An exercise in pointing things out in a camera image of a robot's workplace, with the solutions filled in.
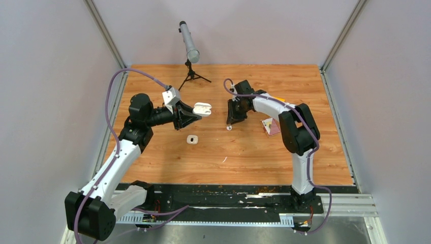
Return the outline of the white oval earbud case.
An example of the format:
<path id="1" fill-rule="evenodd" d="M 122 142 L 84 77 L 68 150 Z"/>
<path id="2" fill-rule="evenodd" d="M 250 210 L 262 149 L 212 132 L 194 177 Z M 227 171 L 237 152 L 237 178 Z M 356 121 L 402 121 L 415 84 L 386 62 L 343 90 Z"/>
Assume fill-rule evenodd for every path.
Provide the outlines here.
<path id="1" fill-rule="evenodd" d="M 193 113 L 201 117 L 211 115 L 212 106 L 209 103 L 197 102 L 194 104 Z"/>

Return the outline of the white gold-trimmed earbud case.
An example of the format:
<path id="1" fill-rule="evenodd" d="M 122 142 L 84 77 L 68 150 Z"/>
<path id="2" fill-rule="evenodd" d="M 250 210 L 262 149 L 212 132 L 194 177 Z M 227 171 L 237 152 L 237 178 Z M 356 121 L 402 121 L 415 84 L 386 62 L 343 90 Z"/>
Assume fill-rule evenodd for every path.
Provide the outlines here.
<path id="1" fill-rule="evenodd" d="M 199 142 L 199 137 L 196 135 L 188 135 L 186 142 L 190 145 L 196 145 Z"/>

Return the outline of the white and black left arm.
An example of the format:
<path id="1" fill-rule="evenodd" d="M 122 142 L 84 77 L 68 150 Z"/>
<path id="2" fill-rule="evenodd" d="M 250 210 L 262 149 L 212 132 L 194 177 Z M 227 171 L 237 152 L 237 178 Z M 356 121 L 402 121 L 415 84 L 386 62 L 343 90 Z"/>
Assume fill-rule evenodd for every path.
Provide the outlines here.
<path id="1" fill-rule="evenodd" d="M 77 243 L 85 235 L 104 241 L 112 233 L 117 220 L 140 206 L 152 209 L 156 203 L 152 185 L 133 182 L 124 192 L 114 196 L 120 180 L 134 161 L 143 153 L 152 136 L 152 128 L 172 123 L 176 130 L 211 115 L 212 106 L 198 102 L 189 106 L 181 101 L 176 89 L 162 93 L 164 106 L 155 108 L 147 94 L 130 99 L 129 116 L 108 160 L 90 182 L 78 192 L 65 198 L 68 229 L 74 232 Z"/>

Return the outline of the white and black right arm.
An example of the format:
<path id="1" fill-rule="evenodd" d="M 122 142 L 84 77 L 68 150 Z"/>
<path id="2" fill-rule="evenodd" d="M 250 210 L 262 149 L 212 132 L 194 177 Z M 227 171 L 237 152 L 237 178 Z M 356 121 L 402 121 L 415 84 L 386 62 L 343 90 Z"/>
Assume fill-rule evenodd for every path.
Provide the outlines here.
<path id="1" fill-rule="evenodd" d="M 226 124 L 244 121 L 248 112 L 260 112 L 278 122 L 282 141 L 292 155 L 293 181 L 290 205 L 303 212 L 315 198 L 313 183 L 314 153 L 319 149 L 320 132 L 307 104 L 294 105 L 277 99 L 263 90 L 254 90 L 247 80 L 234 84 L 226 79 L 224 88 L 232 94 L 228 100 Z"/>

